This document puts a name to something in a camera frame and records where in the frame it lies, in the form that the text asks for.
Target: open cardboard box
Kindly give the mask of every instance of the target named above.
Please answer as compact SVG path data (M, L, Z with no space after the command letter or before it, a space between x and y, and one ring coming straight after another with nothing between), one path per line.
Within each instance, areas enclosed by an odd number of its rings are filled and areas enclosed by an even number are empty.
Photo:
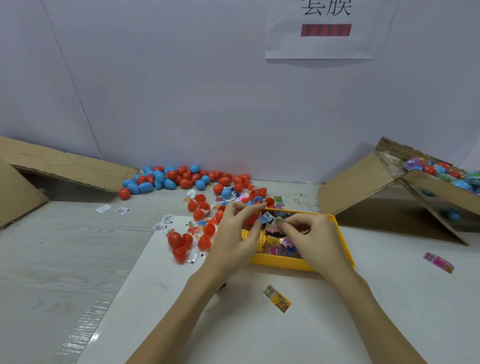
M318 189L320 211L335 215L339 225L468 245L459 232L480 231L480 196L421 171L405 172L403 163L412 157L442 162L382 138L373 153ZM385 189L389 198L378 198ZM405 198L406 191L413 198ZM446 207L460 211L462 219L442 217Z
M0 228L48 200L20 172L116 192L138 169L0 136Z

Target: red printed bar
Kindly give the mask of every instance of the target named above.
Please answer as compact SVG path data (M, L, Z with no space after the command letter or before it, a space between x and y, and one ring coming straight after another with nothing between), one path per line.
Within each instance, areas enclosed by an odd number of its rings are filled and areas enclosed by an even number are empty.
M300 36L350 36L352 24L302 24Z

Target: white paper sheet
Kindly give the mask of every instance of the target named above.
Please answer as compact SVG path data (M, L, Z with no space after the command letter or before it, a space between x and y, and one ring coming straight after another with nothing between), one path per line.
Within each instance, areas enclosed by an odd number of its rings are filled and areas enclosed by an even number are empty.
M266 58L380 58L398 0L269 0Z

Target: yellow plastic tray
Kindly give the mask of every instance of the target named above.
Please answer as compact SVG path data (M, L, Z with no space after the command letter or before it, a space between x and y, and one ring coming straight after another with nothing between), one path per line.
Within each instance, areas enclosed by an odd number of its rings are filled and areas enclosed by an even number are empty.
M283 211L283 212L292 212L296 214L312 214L312 215L321 215L321 214L316 214L314 212L304 212L304 211L293 211L293 210L281 210L277 208L266 208L265 210L269 211ZM338 232L338 236L340 238L340 241L342 242L342 247L343 250L345 251L345 254L347 255L347 259L352 264L352 267L355 267L355 262L352 258L352 254L350 253L350 250L347 246L347 243L345 242L345 239L343 239L342 232L340 231L340 228L338 227L338 223L335 219L335 216L333 215L327 215L328 219L330 221L333 221L336 225L336 229ZM248 236L248 231L247 230L242 230L242 239L245 240ZM262 230L260 233L260 237L258 239L257 246L262 247L264 242L265 242L265 231ZM315 272L315 269L313 269L311 266L308 265L308 263L305 261L305 259L300 259L300 258L290 258L288 256L278 256L278 255L268 255L268 254L262 254L262 253L255 253L253 256L252 260L250 263L254 264L260 264L262 266L271 266L271 267L279 267L279 268L287 268L287 269L295 269L295 270L306 270L310 272Z

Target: forearm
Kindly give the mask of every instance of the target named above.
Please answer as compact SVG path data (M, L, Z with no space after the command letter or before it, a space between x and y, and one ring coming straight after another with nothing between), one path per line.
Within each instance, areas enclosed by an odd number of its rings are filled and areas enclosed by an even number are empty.
M353 269L331 279L347 307L373 364L426 364Z
M200 268L188 279L178 299L126 364L175 363L200 314L220 286L213 274Z

